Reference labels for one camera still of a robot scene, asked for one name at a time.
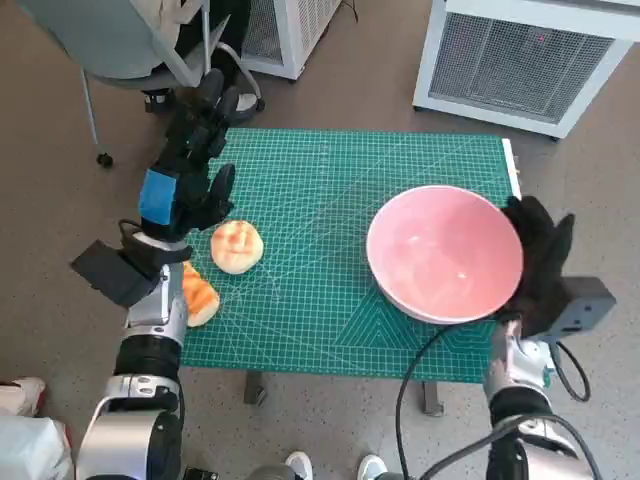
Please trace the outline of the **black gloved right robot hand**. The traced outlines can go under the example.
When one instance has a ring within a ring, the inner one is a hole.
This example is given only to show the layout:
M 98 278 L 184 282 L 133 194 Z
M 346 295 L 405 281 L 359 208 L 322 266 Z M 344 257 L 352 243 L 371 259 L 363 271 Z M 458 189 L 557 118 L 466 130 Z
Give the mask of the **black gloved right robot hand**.
M 507 199 L 502 213 L 510 221 L 523 251 L 523 270 L 512 297 L 503 306 L 505 319 L 521 322 L 521 336 L 532 337 L 545 330 L 542 305 L 561 278 L 573 242 L 575 215 L 555 222 L 534 196 Z

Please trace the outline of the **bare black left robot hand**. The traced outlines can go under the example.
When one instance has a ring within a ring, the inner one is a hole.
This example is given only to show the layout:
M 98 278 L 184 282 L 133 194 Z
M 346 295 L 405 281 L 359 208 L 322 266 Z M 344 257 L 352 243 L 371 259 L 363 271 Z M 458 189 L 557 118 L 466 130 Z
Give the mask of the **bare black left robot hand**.
M 193 229 L 206 230 L 222 222 L 233 209 L 230 200 L 236 169 L 222 165 L 214 177 L 209 162 L 220 157 L 235 112 L 238 89 L 223 88 L 217 69 L 207 73 L 196 99 L 180 105 L 166 142 L 147 170 L 139 197 L 141 227 L 146 235 L 178 242 Z

